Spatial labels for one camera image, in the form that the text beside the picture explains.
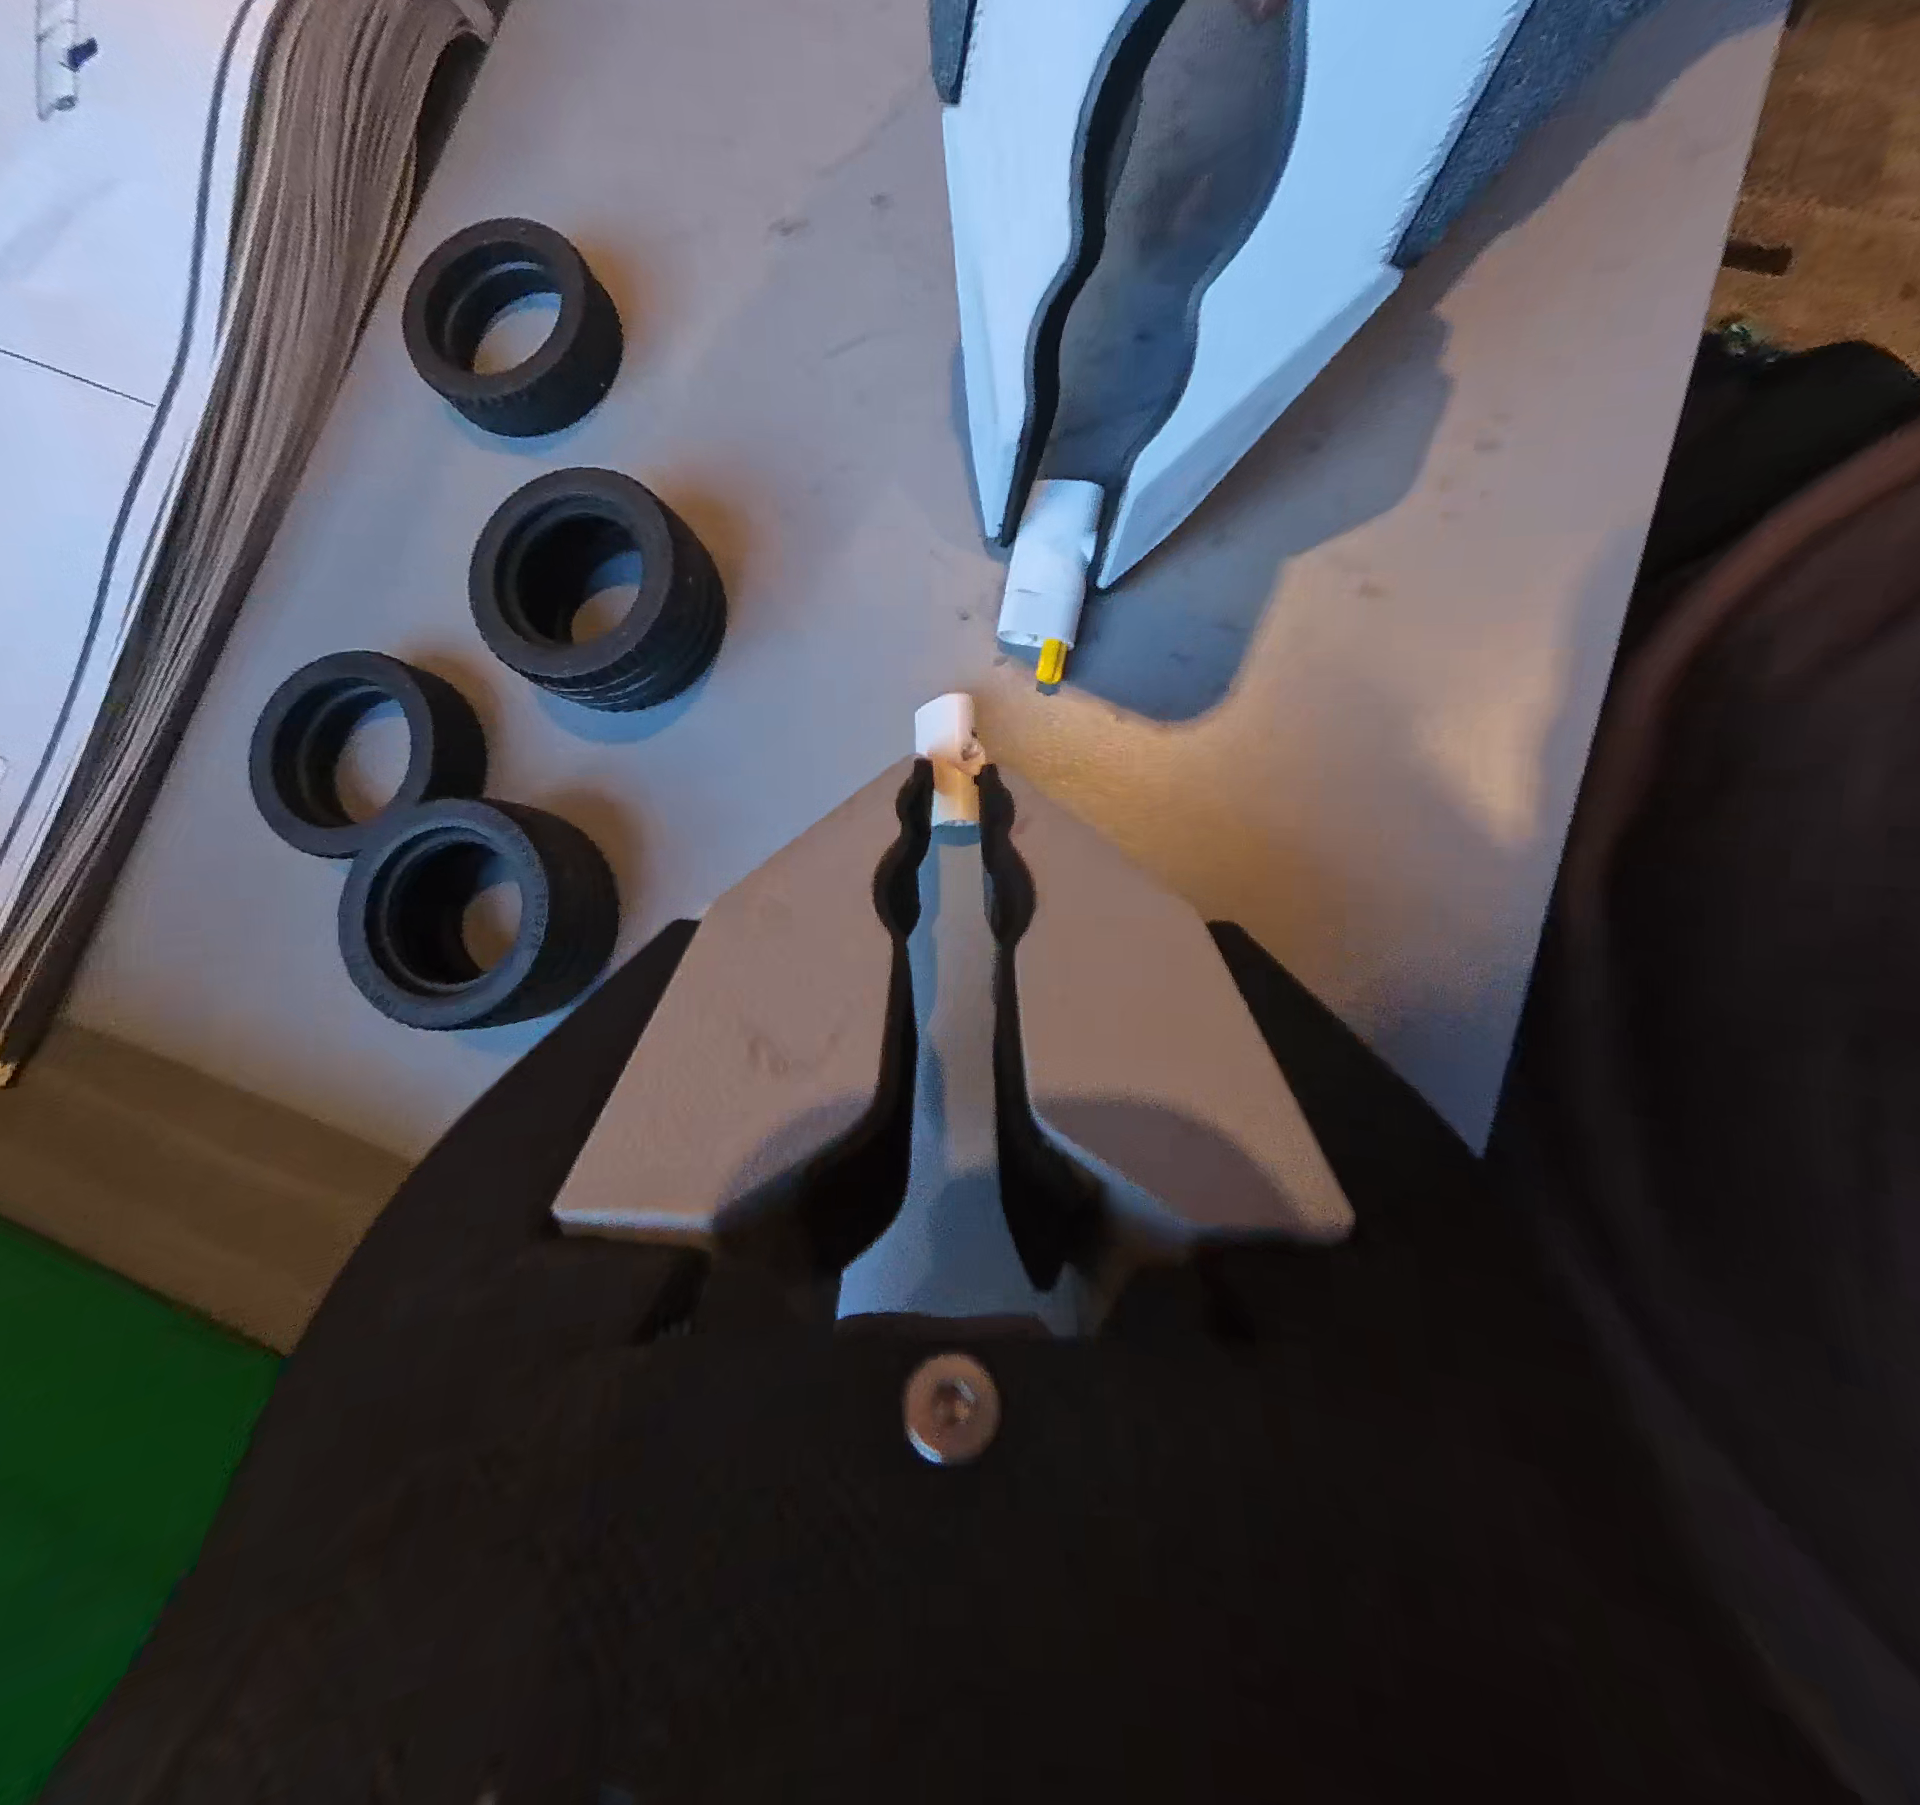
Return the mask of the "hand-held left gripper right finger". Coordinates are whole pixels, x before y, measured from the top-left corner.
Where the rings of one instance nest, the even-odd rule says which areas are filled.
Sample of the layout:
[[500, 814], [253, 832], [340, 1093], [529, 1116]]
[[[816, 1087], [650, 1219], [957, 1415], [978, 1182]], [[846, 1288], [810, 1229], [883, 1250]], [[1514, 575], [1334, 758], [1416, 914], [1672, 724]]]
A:
[[998, 1194], [1030, 1282], [1347, 1239], [1355, 1208], [1196, 908], [1001, 767], [981, 867]]

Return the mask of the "white brick connector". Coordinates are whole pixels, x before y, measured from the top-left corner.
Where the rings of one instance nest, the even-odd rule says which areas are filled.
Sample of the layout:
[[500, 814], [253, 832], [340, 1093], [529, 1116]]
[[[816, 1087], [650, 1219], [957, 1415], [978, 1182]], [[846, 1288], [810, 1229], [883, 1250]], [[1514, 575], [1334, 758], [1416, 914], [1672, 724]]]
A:
[[964, 832], [981, 823], [978, 781], [987, 751], [970, 692], [946, 692], [915, 713], [915, 749], [930, 765], [930, 831]]
[[1105, 503], [1106, 491], [1090, 480], [1035, 484], [1005, 565], [998, 644], [1021, 651], [1078, 644]]

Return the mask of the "person's black pants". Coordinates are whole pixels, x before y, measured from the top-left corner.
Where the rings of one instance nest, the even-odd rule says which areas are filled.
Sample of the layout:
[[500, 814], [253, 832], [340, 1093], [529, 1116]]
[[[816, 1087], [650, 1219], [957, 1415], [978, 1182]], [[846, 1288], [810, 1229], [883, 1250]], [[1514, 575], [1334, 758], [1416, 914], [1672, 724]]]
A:
[[1737, 331], [1708, 333], [1647, 531], [1626, 642], [1768, 513], [1915, 414], [1915, 371], [1869, 343], [1790, 354]]

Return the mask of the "green box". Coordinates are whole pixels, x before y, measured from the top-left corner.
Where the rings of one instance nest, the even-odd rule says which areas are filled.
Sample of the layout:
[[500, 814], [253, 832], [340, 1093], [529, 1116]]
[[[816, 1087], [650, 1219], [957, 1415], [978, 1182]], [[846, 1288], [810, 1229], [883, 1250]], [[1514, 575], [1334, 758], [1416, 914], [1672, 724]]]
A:
[[2, 1229], [2, 1801], [32, 1801], [196, 1562], [282, 1356]]

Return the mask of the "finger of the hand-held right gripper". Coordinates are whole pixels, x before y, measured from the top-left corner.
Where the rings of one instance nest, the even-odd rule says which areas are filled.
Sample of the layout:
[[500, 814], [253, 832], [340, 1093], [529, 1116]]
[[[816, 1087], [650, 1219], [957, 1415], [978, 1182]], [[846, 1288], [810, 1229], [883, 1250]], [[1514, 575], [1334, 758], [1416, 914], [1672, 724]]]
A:
[[1100, 587], [1212, 497], [1404, 282], [1423, 199], [1535, 0], [1292, 0], [1278, 164], [1188, 304], [1188, 374], [1120, 482]]
[[1057, 424], [1144, 70], [1187, 0], [943, 0], [943, 148], [981, 523], [1010, 545]]

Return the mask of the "grey desk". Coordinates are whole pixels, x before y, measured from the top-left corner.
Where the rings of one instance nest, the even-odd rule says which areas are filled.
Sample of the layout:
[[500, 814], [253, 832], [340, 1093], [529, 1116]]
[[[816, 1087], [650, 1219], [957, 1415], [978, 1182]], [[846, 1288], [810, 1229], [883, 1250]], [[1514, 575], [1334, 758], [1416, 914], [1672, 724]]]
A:
[[[345, 863], [257, 817], [268, 698], [347, 649], [464, 691], [492, 794], [594, 838], [617, 957], [974, 692], [994, 761], [1480, 1149], [1788, 11], [1633, 26], [1040, 692], [994, 644], [927, 0], [512, 0], [71, 1017], [4, 1090], [4, 1219], [285, 1349], [552, 1026], [381, 1017], [342, 970]], [[493, 217], [565, 235], [622, 324], [552, 435], [478, 431], [403, 343], [421, 260]], [[648, 482], [726, 575], [726, 646], [670, 707], [556, 703], [478, 638], [483, 524], [566, 464]]]

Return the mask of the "white instruction booklet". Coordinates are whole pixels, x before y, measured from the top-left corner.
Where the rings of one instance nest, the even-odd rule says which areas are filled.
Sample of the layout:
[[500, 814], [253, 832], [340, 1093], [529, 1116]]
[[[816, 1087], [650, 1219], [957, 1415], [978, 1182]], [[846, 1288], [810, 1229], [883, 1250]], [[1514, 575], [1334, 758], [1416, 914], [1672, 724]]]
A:
[[500, 0], [2, 0], [2, 1061], [31, 1061]]

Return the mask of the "person's brown shirt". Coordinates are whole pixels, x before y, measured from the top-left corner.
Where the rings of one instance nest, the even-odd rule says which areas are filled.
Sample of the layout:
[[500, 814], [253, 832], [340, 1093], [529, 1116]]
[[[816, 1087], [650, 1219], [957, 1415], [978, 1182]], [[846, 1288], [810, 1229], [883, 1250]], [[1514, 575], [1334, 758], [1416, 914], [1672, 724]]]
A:
[[1548, 1239], [1721, 1600], [1915, 1801], [1915, 424], [1623, 644], [1508, 1076]]

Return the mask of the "black toy tyre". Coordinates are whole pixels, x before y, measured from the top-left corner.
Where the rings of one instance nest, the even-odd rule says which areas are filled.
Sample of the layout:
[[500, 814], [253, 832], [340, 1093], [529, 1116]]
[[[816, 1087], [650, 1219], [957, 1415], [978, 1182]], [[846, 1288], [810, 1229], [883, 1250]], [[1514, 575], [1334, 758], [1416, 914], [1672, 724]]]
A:
[[[469, 908], [518, 893], [512, 941], [469, 948]], [[453, 1035], [531, 1023], [572, 1007], [617, 939], [616, 874], [574, 823], [526, 805], [439, 797], [381, 822], [340, 897], [340, 957], [383, 1017]]]
[[552, 471], [478, 537], [469, 606], [511, 671], [593, 712], [650, 712], [691, 691], [726, 638], [704, 540], [628, 473]]
[[[407, 762], [383, 808], [353, 819], [340, 795], [351, 731], [374, 707], [393, 707]], [[353, 859], [404, 812], [471, 800], [486, 783], [490, 741], [451, 684], [380, 651], [336, 651], [293, 671], [253, 728], [251, 787], [262, 822], [308, 859]]]
[[[540, 347], [485, 371], [485, 338], [518, 304], [552, 303]], [[400, 333], [418, 379], [462, 418], [496, 438], [546, 438], [589, 417], [622, 364], [617, 310], [582, 254], [529, 217], [473, 223], [414, 272]]]

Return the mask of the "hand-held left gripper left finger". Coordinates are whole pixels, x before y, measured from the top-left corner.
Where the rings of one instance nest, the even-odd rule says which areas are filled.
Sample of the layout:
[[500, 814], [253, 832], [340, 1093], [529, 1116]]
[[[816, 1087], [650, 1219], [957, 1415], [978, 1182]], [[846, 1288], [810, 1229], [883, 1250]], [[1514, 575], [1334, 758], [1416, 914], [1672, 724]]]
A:
[[911, 1175], [907, 945], [933, 767], [900, 761], [695, 926], [552, 1217], [597, 1236], [844, 1273]]

